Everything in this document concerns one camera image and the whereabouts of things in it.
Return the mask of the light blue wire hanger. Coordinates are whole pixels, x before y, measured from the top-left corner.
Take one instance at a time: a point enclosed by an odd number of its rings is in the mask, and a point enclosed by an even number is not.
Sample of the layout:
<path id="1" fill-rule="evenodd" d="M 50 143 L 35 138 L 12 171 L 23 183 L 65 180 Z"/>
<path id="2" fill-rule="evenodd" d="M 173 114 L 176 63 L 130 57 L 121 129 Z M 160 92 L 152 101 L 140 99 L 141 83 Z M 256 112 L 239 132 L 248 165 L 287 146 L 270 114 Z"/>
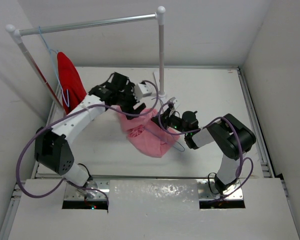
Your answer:
<path id="1" fill-rule="evenodd" d="M 151 133 L 153 136 L 155 136 L 159 140 L 163 141 L 164 143 L 166 143 L 167 145 L 169 145 L 170 147 L 176 149 L 177 151 L 179 151 L 181 153 L 183 153 L 186 150 L 185 147 L 179 141 L 177 141 L 174 137 L 172 137 L 172 139 L 173 139 L 173 142 L 172 142 L 172 141 L 168 141 L 167 139 L 165 139 L 162 136 L 155 134 L 153 131 L 151 131 L 150 129 L 148 129 L 146 127 L 144 127 L 144 130 Z"/>

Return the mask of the pink t shirt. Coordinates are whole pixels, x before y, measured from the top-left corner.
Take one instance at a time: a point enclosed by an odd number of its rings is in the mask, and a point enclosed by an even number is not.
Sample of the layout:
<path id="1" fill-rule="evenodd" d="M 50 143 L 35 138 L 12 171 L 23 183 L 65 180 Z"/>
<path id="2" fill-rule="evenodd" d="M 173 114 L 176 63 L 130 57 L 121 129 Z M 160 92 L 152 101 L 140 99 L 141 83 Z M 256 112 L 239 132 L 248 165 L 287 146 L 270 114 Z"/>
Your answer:
<path id="1" fill-rule="evenodd" d="M 146 131 L 144 127 L 171 142 L 174 142 L 173 137 L 177 141 L 180 137 L 163 131 L 159 126 L 151 121 L 151 118 L 158 114 L 156 109 L 150 110 L 149 108 L 146 108 L 142 111 L 142 113 L 145 112 L 147 112 L 146 115 L 139 116 L 131 120 L 128 120 L 126 115 L 118 113 L 117 116 L 121 130 L 126 135 L 127 140 L 142 154 L 152 158 L 161 158 L 172 147 Z"/>

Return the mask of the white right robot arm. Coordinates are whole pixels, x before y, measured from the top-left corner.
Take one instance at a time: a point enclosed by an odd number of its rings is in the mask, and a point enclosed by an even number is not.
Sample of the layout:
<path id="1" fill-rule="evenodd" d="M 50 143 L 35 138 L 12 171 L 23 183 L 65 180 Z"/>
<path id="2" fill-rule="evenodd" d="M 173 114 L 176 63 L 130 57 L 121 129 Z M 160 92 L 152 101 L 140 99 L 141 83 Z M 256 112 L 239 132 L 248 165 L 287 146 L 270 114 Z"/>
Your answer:
<path id="1" fill-rule="evenodd" d="M 173 103 L 167 104 L 164 112 L 158 111 L 151 121 L 166 133 L 169 128 L 183 135 L 189 149 L 197 150 L 210 143 L 216 143 L 223 153 L 221 165 L 214 174 L 214 187 L 218 194 L 223 194 L 239 178 L 244 163 L 244 153 L 256 143 L 255 134 L 232 114 L 228 113 L 214 119 L 207 126 L 199 127 L 196 111 L 185 111 L 176 116 Z"/>

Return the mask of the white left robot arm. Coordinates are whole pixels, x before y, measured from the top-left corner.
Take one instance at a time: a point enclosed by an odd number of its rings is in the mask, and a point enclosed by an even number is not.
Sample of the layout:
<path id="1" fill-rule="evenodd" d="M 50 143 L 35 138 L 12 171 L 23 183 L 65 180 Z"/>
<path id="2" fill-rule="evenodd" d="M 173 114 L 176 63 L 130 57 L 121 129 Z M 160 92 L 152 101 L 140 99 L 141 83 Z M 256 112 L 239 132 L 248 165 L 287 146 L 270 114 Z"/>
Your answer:
<path id="1" fill-rule="evenodd" d="M 73 184 L 84 187 L 89 174 L 75 163 L 71 143 L 96 117 L 110 106 L 119 106 L 132 119 L 145 109 L 136 104 L 152 94 L 144 81 L 135 84 L 120 73 L 114 72 L 108 81 L 93 87 L 84 99 L 61 120 L 45 130 L 35 140 L 35 160 Z"/>

